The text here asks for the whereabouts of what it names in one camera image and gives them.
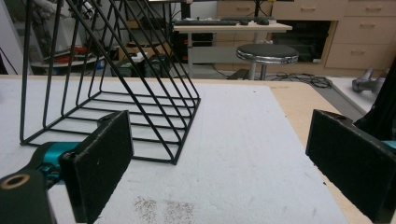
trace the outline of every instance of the speckled stain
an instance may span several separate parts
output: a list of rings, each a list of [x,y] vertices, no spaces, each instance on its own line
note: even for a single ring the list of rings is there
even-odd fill
[[[157,202],[152,199],[144,199],[138,197],[134,203],[134,210],[139,214],[142,223],[156,224],[157,216],[155,210],[157,209]]]
[[[167,202],[166,224],[191,224],[193,223],[193,208],[191,203]]]

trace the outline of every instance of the floor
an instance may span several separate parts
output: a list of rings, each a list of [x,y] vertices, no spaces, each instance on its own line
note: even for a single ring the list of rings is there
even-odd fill
[[[195,64],[193,78],[200,79],[226,79],[231,76],[233,72],[230,71],[217,71],[212,64]],[[260,74],[257,73],[255,79],[259,79]],[[351,104],[344,96],[342,96],[332,83],[326,77],[305,77],[294,76],[287,74],[267,74],[265,80],[283,80],[283,81],[312,81],[315,84],[310,84],[320,95],[329,101],[341,114],[344,116],[357,120],[364,116],[353,104]]]

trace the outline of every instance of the black wire rack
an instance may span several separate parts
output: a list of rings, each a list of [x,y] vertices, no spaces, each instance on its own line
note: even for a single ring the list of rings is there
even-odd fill
[[[172,58],[172,48],[169,50],[167,47],[171,45],[165,32],[158,29],[161,25],[156,20],[148,20],[144,25],[145,29],[129,28],[126,20],[128,17],[132,16],[139,27],[143,25],[137,15],[143,13],[146,18],[154,18],[148,1],[108,0],[108,4],[108,10],[102,10],[100,0],[64,0],[63,4],[58,1],[50,48],[56,49],[57,34],[62,21],[61,9],[68,7],[70,15],[74,18],[74,31],[70,33],[70,53],[65,75],[57,76],[53,72],[56,68],[55,50],[50,51],[46,84],[42,85],[33,83],[35,79],[28,76],[31,49],[29,36],[32,26],[35,25],[37,6],[33,0],[26,2],[21,84],[21,144],[39,146],[49,141],[81,141],[95,130],[96,121],[103,115],[129,110],[134,141],[133,158],[177,164],[201,101],[198,91],[177,57]],[[90,19],[87,19],[87,13],[92,14]],[[94,29],[98,23],[103,27],[100,32]],[[84,55],[79,75],[73,77],[71,74],[76,40],[81,30],[87,34],[88,50]],[[122,41],[125,32],[142,54],[147,69],[153,74],[152,77],[146,77],[139,70],[139,64],[135,63],[132,57],[126,57],[131,71],[138,76],[137,81],[127,81],[117,67],[117,62],[112,61],[111,48],[107,48],[104,43],[107,41],[109,46],[120,46],[120,50],[129,55]],[[161,40],[159,45],[153,43],[153,37]],[[156,64],[160,69],[154,67],[142,48],[142,43],[153,50],[156,58],[165,58],[158,60]],[[103,68],[88,66],[88,61],[91,60],[89,52],[93,48],[96,49],[94,64],[103,64]],[[105,76],[105,71],[108,71],[109,67],[116,77]]]

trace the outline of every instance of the gray floor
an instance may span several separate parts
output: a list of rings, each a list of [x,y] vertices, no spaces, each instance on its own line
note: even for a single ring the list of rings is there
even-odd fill
[[[229,71],[216,71],[212,64],[195,64],[193,78],[202,79],[226,79],[232,75]],[[255,79],[259,79],[260,74],[256,74]],[[275,74],[268,74],[265,80],[280,80]],[[284,78],[285,81],[301,81],[297,78]],[[350,104],[343,96],[341,96],[334,88],[319,88],[311,85],[320,95],[330,102],[342,115],[357,120],[364,116],[357,108]]]

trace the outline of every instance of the stool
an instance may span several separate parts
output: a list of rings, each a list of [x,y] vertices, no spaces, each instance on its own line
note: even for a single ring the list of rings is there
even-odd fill
[[[236,49],[236,56],[250,62],[248,79],[254,80],[256,63],[262,65],[260,80],[265,80],[267,64],[297,63],[298,51],[284,45],[247,44]]]

